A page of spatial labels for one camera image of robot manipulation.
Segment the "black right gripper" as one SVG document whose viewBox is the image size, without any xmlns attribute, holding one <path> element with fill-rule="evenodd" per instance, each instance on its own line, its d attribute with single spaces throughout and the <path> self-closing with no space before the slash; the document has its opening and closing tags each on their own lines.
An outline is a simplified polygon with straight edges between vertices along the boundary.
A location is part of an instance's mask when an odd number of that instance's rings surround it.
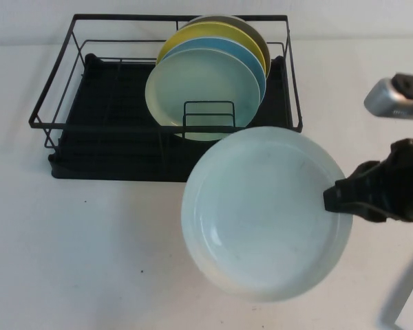
<svg viewBox="0 0 413 330">
<path fill-rule="evenodd" d="M 387 159 L 365 177 L 337 180 L 323 198 L 328 212 L 352 212 L 372 223 L 413 223 L 413 139 L 391 144 Z"/>
</svg>

